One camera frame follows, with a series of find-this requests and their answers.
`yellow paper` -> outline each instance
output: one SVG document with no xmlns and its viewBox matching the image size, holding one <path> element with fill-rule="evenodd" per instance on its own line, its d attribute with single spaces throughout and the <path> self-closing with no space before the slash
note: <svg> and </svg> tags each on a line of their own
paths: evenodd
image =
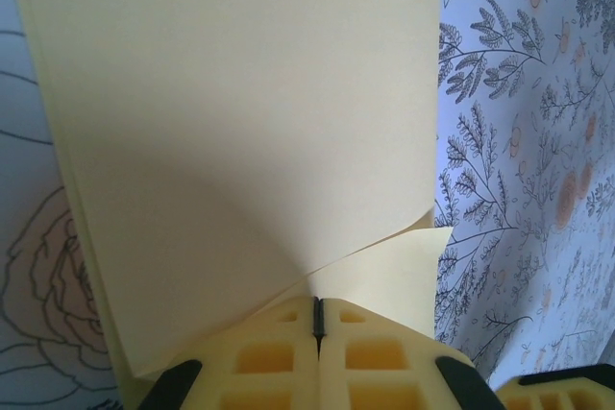
<svg viewBox="0 0 615 410">
<path fill-rule="evenodd" d="M 338 298 L 433 338 L 438 258 L 452 228 L 411 230 L 310 274 L 262 310 L 300 296 Z"/>
<path fill-rule="evenodd" d="M 431 208 L 437 0 L 19 2 L 135 374 Z"/>
</svg>

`black plastic piece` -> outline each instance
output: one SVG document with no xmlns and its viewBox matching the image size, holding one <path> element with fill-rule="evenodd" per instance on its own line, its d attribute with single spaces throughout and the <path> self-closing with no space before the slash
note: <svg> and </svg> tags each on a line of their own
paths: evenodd
<svg viewBox="0 0 615 410">
<path fill-rule="evenodd" d="M 435 359 L 435 365 L 449 385 L 461 410 L 505 410 L 504 405 L 474 367 L 449 356 L 438 357 Z"/>
<path fill-rule="evenodd" d="M 158 378 L 138 410 L 180 410 L 202 368 L 203 364 L 193 359 L 167 370 Z"/>
<path fill-rule="evenodd" d="M 615 367 L 608 364 L 589 365 L 575 369 L 543 372 L 541 374 L 527 374 L 519 378 L 521 386 L 563 381 L 565 379 L 587 378 L 605 388 L 615 391 Z"/>
<path fill-rule="evenodd" d="M 327 335 L 325 332 L 325 301 L 314 297 L 314 320 L 312 325 L 312 335 L 316 338 L 316 348 L 318 349 L 318 358 L 320 358 L 320 345 L 323 338 Z"/>
</svg>

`paper edge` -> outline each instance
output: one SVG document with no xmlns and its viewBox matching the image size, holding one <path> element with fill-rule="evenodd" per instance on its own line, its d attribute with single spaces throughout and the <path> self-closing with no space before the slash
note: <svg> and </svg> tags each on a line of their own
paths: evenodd
<svg viewBox="0 0 615 410">
<path fill-rule="evenodd" d="M 60 169 L 61 179 L 73 215 L 77 234 L 79 235 L 84 263 L 86 265 L 118 391 L 125 408 L 137 408 L 151 389 L 153 383 L 137 379 L 131 372 L 115 327 L 113 316 L 111 315 L 111 307 L 108 303 L 96 255 L 94 254 L 86 216 L 82 209 L 78 186 L 72 175 L 70 154 L 64 140 L 62 123 L 57 115 L 58 112 L 51 109 L 51 107 L 54 106 L 53 87 L 50 85 L 47 77 L 47 66 L 45 65 L 39 40 L 37 39 L 35 17 L 30 10 L 29 0 L 17 0 L 17 7 L 19 9 L 22 27 L 28 38 L 30 55 L 37 72 L 39 83 L 38 90 L 41 94 L 42 104 L 46 109 L 45 116 L 51 129 L 56 160 Z"/>
<path fill-rule="evenodd" d="M 409 234 L 415 234 L 415 236 L 417 237 L 416 241 L 420 240 L 421 237 L 423 237 L 423 235 L 418 235 L 420 233 L 442 233 L 442 235 L 437 236 L 437 238 L 441 239 L 441 242 L 438 243 L 438 247 L 441 248 L 441 251 L 437 252 L 437 255 L 435 254 L 434 256 L 431 256 L 435 259 L 434 263 L 435 263 L 435 272 L 433 274 L 433 284 L 436 284 L 436 279 L 437 279 L 437 261 L 439 260 L 440 255 L 444 252 L 445 248 L 446 248 L 446 244 L 451 236 L 451 233 L 453 231 L 453 228 L 424 228 L 424 229 L 413 229 L 413 230 L 408 230 L 406 232 L 400 233 L 400 234 L 396 234 L 395 236 L 391 236 L 390 238 L 387 238 L 383 241 L 381 241 L 379 244 L 375 244 L 374 246 L 370 246 L 368 247 L 368 249 L 372 249 L 375 248 L 378 245 L 386 245 L 388 242 L 390 242 L 391 240 L 395 239 L 395 238 L 399 238 L 399 237 L 403 237 L 403 236 L 408 236 Z M 291 285 L 290 287 L 288 287 L 288 289 L 284 290 L 282 293 L 280 293 L 275 299 L 273 299 L 272 301 L 270 301 L 268 304 L 266 304 L 263 308 L 261 308 L 259 311 L 257 311 L 254 315 L 258 315 L 259 313 L 268 310 L 278 304 L 280 304 L 281 302 L 290 300 L 292 298 L 295 298 L 297 296 L 302 296 L 302 295 L 308 295 L 308 279 L 310 277 L 312 277 L 313 275 L 315 275 L 316 273 L 326 269 L 326 268 L 330 268 L 333 265 L 338 265 L 340 262 L 342 262 L 343 260 L 346 260 L 347 258 L 352 258 L 354 256 L 356 256 L 357 253 L 353 253 L 350 254 L 348 256 L 345 256 L 344 258 L 341 258 L 337 261 L 335 261 L 334 263 L 331 263 L 321 269 L 319 269 L 318 271 L 314 271 L 313 273 L 310 273 L 309 275 L 303 277 L 301 280 L 299 280 L 298 282 L 294 283 L 293 285 Z M 362 305 L 361 307 L 368 309 L 368 310 L 372 310 L 370 309 L 368 306 L 364 306 Z M 389 316 L 386 316 L 385 314 L 381 313 L 381 312 L 376 312 L 376 314 L 382 315 L 383 317 L 386 317 L 389 320 L 392 320 L 394 322 L 399 322 L 396 319 L 390 318 Z M 412 329 L 416 329 L 417 331 L 419 331 L 420 333 L 429 336 L 430 338 L 433 338 L 434 336 L 434 332 L 435 332 L 435 319 L 433 321 L 433 329 L 431 332 L 427 332 L 427 331 L 421 331 L 421 329 L 418 329 L 416 326 L 413 325 L 405 325 L 409 328 Z"/>
<path fill-rule="evenodd" d="M 377 246 L 385 241 L 388 241 L 389 239 L 393 239 L 397 236 L 403 235 L 403 234 L 407 234 L 408 232 L 414 231 L 414 230 L 430 230 L 430 229 L 435 229 L 433 227 L 433 213 L 434 213 L 434 209 L 433 207 L 430 208 L 430 210 L 425 213 L 421 218 L 419 218 L 419 220 L 417 222 L 415 222 L 413 225 L 411 225 L 410 227 L 400 231 L 400 232 L 396 232 L 395 234 L 392 234 L 368 247 L 366 247 L 365 249 L 362 249 L 360 251 L 351 253 L 349 255 L 343 256 L 339 259 L 337 259 L 335 262 L 330 263 L 326 266 L 323 266 L 322 268 L 317 269 L 316 271 L 312 271 L 309 274 L 306 274 L 305 276 L 301 277 L 299 280 L 295 281 L 294 283 L 292 283 L 291 285 L 289 285 L 287 288 L 285 288 L 284 290 L 282 290 L 280 293 L 274 295 L 269 301 L 266 301 L 262 306 L 256 306 L 254 309 L 254 312 L 247 316 L 247 318 L 250 317 L 254 317 L 256 315 L 258 315 L 259 313 L 261 313 L 262 311 L 269 309 L 271 307 L 273 307 L 274 305 L 282 302 L 283 300 L 286 300 L 286 298 L 282 298 L 285 295 L 287 295 L 288 293 L 292 293 L 296 287 L 298 287 L 299 285 L 301 285 L 302 283 L 305 283 L 306 280 L 313 274 L 317 273 L 318 271 L 321 271 L 329 266 L 332 266 L 333 264 L 338 263 L 339 261 L 351 257 L 353 254 L 356 253 L 360 253 L 363 250 L 366 249 L 370 249 L 374 246 Z M 146 363 L 144 366 L 139 367 L 138 369 L 134 370 L 134 374 L 135 376 L 142 378 L 142 379 L 148 379 L 148 380 L 152 380 L 152 379 L 157 379 L 158 376 L 160 375 L 160 371 L 163 370 L 164 368 L 166 368 L 168 366 L 168 364 L 173 360 L 173 358 L 181 352 L 181 350 L 183 350 L 183 347 L 186 346 L 188 347 L 191 343 L 193 343 L 194 340 L 191 341 L 187 341 L 185 344 L 183 345 L 178 345 L 176 350 L 174 352 L 169 351 L 168 353 L 164 354 L 164 355 L 160 355 L 159 357 L 149 361 L 148 363 Z"/>
</svg>

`rose outline drawing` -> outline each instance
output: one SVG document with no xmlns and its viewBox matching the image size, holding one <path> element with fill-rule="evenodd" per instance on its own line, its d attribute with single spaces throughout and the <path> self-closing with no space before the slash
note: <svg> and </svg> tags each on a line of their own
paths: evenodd
<svg viewBox="0 0 615 410">
<path fill-rule="evenodd" d="M 71 402 L 84 406 L 116 398 L 63 187 L 44 198 L 6 256 L 0 319 L 21 339 L 0 347 L 0 405 L 41 407 L 77 393 Z"/>
</svg>

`floral wallpaper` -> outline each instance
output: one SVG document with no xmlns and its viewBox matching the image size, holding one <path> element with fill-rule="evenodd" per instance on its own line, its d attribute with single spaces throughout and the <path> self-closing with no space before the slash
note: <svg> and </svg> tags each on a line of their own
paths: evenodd
<svg viewBox="0 0 615 410">
<path fill-rule="evenodd" d="M 595 362 L 615 328 L 615 2 L 441 11 L 437 339 L 493 387 Z M 0 12 L 0 407 L 117 410 L 14 0 Z"/>
<path fill-rule="evenodd" d="M 0 408 L 121 403 L 14 0 L 0 0 Z"/>
<path fill-rule="evenodd" d="M 615 2 L 442 0 L 436 337 L 493 387 L 615 327 Z"/>
</svg>

